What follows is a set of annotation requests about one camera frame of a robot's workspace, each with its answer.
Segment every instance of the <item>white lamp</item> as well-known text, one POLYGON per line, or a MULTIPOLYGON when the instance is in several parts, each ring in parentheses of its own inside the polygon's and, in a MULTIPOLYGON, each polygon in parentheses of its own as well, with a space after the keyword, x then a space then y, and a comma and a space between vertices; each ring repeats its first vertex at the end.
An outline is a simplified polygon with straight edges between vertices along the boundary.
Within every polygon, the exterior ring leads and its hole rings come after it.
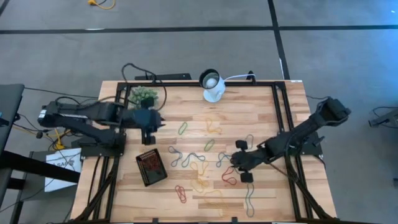
POLYGON ((205 89, 205 100, 210 103, 219 101, 225 92, 224 80, 214 69, 205 70, 199 77, 199 84, 205 89))

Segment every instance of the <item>black floor stripe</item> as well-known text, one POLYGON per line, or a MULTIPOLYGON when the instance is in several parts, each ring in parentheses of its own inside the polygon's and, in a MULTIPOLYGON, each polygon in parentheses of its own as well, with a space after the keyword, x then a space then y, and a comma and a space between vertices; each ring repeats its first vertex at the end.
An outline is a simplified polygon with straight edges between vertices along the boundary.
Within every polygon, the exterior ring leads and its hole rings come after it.
POLYGON ((50 29, 50 30, 0 30, 0 34, 104 34, 145 32, 200 32, 200 31, 262 31, 271 26, 218 26, 218 27, 157 27, 117 29, 50 29))
POLYGON ((2 5, 1 5, 1 7, 0 7, 0 16, 1 16, 2 12, 4 12, 4 10, 6 9, 6 7, 7 7, 8 3, 9 3, 9 1, 10 1, 10 0, 4 0, 4 2, 2 2, 2 5))
POLYGON ((285 56, 285 51, 284 51, 284 45, 282 43, 282 37, 280 36, 280 32, 279 32, 279 25, 278 25, 278 20, 276 17, 276 11, 275 11, 275 6, 274 6, 273 0, 268 0, 268 6, 269 6, 269 11, 271 13, 272 26, 274 28, 276 47, 278 49, 280 63, 282 64, 283 78, 285 80, 290 80, 289 69, 287 68, 287 61, 286 61, 286 56, 285 56))
POLYGON ((368 25, 368 26, 281 26, 279 30, 382 30, 398 29, 398 25, 368 25))

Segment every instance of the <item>white cable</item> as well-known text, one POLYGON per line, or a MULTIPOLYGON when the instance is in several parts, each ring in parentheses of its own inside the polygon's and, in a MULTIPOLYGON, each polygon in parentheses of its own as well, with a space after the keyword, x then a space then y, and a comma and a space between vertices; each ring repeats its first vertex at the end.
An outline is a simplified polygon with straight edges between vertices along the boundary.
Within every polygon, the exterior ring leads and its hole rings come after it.
POLYGON ((230 79, 230 78, 248 77, 248 76, 251 76, 251 75, 254 76, 254 77, 256 77, 255 74, 244 74, 244 75, 234 75, 234 76, 231 76, 231 77, 226 78, 225 80, 228 80, 228 79, 230 79))

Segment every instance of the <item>paper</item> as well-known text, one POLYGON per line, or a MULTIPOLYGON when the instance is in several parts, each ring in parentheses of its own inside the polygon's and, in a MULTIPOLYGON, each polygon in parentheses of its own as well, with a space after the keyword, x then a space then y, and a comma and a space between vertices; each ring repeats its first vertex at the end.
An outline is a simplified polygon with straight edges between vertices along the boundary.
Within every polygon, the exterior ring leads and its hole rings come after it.
MULTIPOLYGON (((47 155, 45 161, 48 164, 81 172, 80 152, 81 148, 59 150, 54 154, 47 155)), ((75 184, 76 183, 46 177, 44 192, 59 190, 75 184)))

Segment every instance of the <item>rubber band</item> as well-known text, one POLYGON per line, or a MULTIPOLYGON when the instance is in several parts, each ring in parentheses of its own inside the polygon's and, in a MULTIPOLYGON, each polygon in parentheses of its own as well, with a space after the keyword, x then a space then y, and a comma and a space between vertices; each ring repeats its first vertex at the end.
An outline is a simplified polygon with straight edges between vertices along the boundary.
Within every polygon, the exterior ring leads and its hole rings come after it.
POLYGON ((198 160, 200 160, 200 161, 205 161, 205 160, 206 160, 206 157, 205 157, 205 156, 198 156, 196 153, 191 152, 191 153, 187 156, 187 158, 185 158, 185 160, 182 161, 182 163, 181 163, 181 166, 182 166, 182 167, 186 168, 186 167, 189 165, 190 156, 195 156, 195 157, 198 158, 198 160))
POLYGON ((203 193, 205 191, 205 188, 209 186, 209 182, 207 180, 202 180, 201 178, 197 178, 196 180, 191 180, 191 187, 193 190, 198 192, 199 194, 203 193), (196 183, 201 187, 201 190, 198 190, 192 182, 196 181, 196 183))
POLYGON ((190 167, 193 170, 197 170, 198 171, 198 178, 196 180, 191 180, 191 187, 196 190, 198 193, 203 193, 205 191, 205 187, 209 186, 209 182, 207 180, 202 180, 201 178, 199 178, 199 176, 203 176, 205 175, 205 171, 207 169, 207 167, 209 166, 209 162, 208 161, 203 161, 201 164, 201 168, 202 168, 202 172, 199 173, 199 168, 198 168, 198 164, 196 162, 191 162, 190 167), (201 187, 201 190, 198 190, 195 185, 193 184, 193 181, 196 181, 196 183, 201 187))
POLYGON ((228 178, 228 179, 224 179, 224 176, 230 175, 230 174, 232 174, 233 172, 234 172, 234 169, 233 169, 232 167, 228 167, 227 170, 223 173, 223 175, 221 175, 221 179, 223 179, 224 182, 227 182, 227 183, 229 183, 229 184, 231 184, 231 185, 236 185, 236 183, 237 183, 238 181, 236 180, 235 177, 230 177, 230 178, 228 178))
POLYGON ((217 127, 215 129, 210 129, 211 125, 213 124, 213 120, 210 118, 206 118, 206 128, 208 133, 220 133, 223 131, 220 127, 217 127))
POLYGON ((202 169, 202 172, 201 172, 201 173, 199 173, 199 167, 198 167, 198 164, 197 164, 196 162, 191 162, 191 164, 190 164, 189 166, 191 167, 191 169, 197 170, 199 176, 203 176, 203 175, 205 175, 205 171, 206 171, 207 167, 209 166, 209 162, 208 162, 208 161, 203 161, 203 162, 201 163, 201 169, 202 169))
POLYGON ((214 146, 214 143, 215 143, 215 142, 216 142, 216 141, 215 141, 214 139, 208 141, 208 142, 206 143, 206 145, 205 145, 205 148, 204 148, 205 152, 208 152, 208 151, 214 146))
POLYGON ((185 132, 185 130, 186 130, 186 128, 188 127, 188 123, 187 122, 184 122, 184 123, 182 123, 181 124, 181 127, 178 129, 178 134, 179 135, 182 135, 184 132, 185 132))
POLYGON ((185 195, 185 189, 179 185, 175 186, 175 191, 180 198, 181 203, 186 203, 187 202, 187 196, 185 195))
POLYGON ((253 148, 254 136, 252 134, 248 134, 246 136, 246 138, 244 139, 247 142, 250 137, 251 137, 251 143, 250 143, 250 147, 248 146, 248 149, 252 149, 253 148))
POLYGON ((216 166, 217 166, 218 168, 221 167, 221 164, 223 163, 223 159, 224 159, 224 158, 227 158, 228 160, 230 160, 230 159, 231 159, 231 156, 230 156, 230 155, 227 155, 227 154, 225 154, 225 153, 223 153, 223 152, 220 152, 220 153, 218 154, 218 162, 216 163, 216 166))
POLYGON ((220 215, 220 217, 222 217, 222 216, 223 216, 223 214, 222 214, 222 208, 228 209, 228 205, 224 202, 224 199, 223 199, 223 197, 224 197, 224 196, 223 196, 223 193, 222 193, 220 190, 212 190, 211 192, 206 192, 203 196, 205 197, 205 202, 206 202, 206 203, 209 203, 210 205, 216 205, 217 208, 219 208, 218 214, 220 215), (221 206, 221 205, 219 205, 219 204, 217 204, 217 203, 211 202, 211 201, 209 201, 209 200, 206 198, 206 195, 211 194, 211 193, 213 193, 213 192, 219 192, 219 193, 220 193, 220 195, 221 195, 221 201, 222 201, 222 203, 223 203, 225 206, 221 206))
POLYGON ((249 218, 251 218, 251 217, 254 216, 254 206, 253 206, 253 204, 252 204, 251 201, 250 201, 250 197, 251 197, 251 195, 254 193, 254 184, 247 184, 246 187, 248 188, 248 193, 246 194, 246 197, 244 198, 244 202, 246 203, 246 215, 247 215, 249 218), (249 185, 251 185, 251 186, 252 186, 252 189, 253 189, 253 191, 251 192, 250 195, 249 195, 249 192, 250 192, 250 190, 249 190, 249 185), (250 204, 250 206, 251 206, 251 208, 252 208, 252 210, 253 210, 253 212, 252 212, 251 215, 249 215, 249 204, 250 204))
POLYGON ((172 167, 176 167, 178 164, 178 161, 180 159, 182 159, 182 153, 180 151, 176 150, 173 146, 169 146, 169 153, 172 153, 172 154, 178 153, 178 159, 172 161, 172 163, 171 163, 172 167))

